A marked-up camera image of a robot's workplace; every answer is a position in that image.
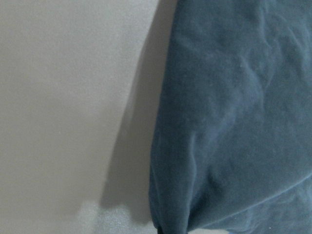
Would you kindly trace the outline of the black graphic t-shirt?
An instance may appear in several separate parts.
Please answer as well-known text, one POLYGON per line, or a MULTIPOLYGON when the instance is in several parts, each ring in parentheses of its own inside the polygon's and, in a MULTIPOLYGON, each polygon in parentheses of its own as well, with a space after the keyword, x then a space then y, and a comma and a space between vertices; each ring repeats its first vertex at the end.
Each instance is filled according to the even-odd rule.
POLYGON ((177 2, 149 202, 160 234, 311 233, 311 1, 177 2))

